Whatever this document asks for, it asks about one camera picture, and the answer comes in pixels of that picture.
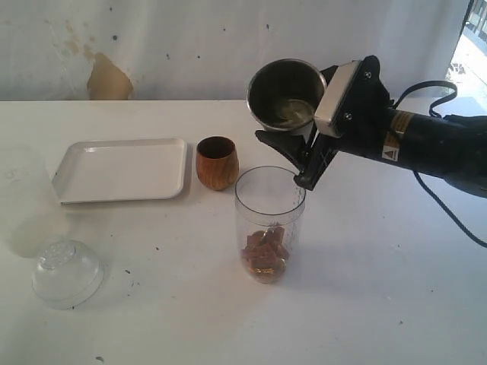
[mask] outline clear plastic cup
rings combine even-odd
[[[20,257],[37,258],[33,291],[54,309],[84,302],[103,279],[96,254],[67,232],[42,158],[27,146],[0,148],[0,240]]]
[[[281,167],[257,167],[235,186],[240,258],[247,272],[264,284],[285,273],[298,242],[306,190],[293,177]]]

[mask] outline white wall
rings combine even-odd
[[[252,75],[273,59],[325,68],[369,54],[379,56],[382,78],[398,94],[415,82],[443,78],[467,4],[3,0],[0,99],[86,99],[96,52],[127,74],[132,99],[244,98]]]

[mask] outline warning label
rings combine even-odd
[[[404,132],[407,130],[409,122],[411,122],[413,113],[397,112],[393,121],[390,123],[390,128],[396,131],[397,135],[391,132],[386,134],[384,139],[384,146],[382,148],[382,158],[391,161],[397,161],[399,159],[399,150],[401,148],[400,142],[397,137],[402,138]]]

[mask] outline wooden cup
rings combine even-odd
[[[238,177],[238,157],[235,143],[226,137],[203,139],[196,147],[196,174],[211,190],[232,186]]]

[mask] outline brown stain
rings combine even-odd
[[[75,33],[75,30],[73,29],[73,27],[71,26],[71,24],[69,23],[69,21],[66,21],[66,30],[68,31],[69,34],[74,34]]]
[[[128,100],[132,82],[103,53],[94,55],[95,63],[86,85],[90,100]]]
[[[94,59],[94,53],[90,45],[85,44],[83,46],[83,56],[86,58],[87,61],[91,61],[92,59]]]
[[[71,53],[74,56],[76,56],[79,53],[79,47],[74,38],[70,40],[66,40],[64,44],[66,45],[66,47],[68,47],[68,49],[71,51]]]

